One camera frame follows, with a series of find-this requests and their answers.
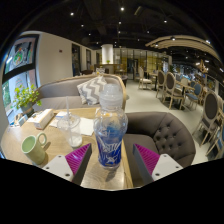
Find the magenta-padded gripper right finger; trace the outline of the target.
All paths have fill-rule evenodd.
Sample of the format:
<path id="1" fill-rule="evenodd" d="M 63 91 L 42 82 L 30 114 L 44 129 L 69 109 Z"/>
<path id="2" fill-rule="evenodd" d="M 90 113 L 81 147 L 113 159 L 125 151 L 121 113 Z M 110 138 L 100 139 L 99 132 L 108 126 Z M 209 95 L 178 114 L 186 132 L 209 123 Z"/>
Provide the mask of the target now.
<path id="1" fill-rule="evenodd" d="M 133 155 L 145 185 L 182 169 L 168 154 L 157 154 L 139 144 L 133 145 Z"/>

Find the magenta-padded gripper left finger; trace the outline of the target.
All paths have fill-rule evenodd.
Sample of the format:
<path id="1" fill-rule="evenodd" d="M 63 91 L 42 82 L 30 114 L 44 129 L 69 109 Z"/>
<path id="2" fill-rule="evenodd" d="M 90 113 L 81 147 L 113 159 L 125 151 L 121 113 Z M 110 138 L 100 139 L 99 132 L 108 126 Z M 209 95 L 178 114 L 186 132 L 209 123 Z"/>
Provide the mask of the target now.
<path id="1" fill-rule="evenodd" d="M 91 154 L 91 144 L 86 144 L 66 156 L 57 155 L 43 167 L 43 170 L 80 185 Z"/>

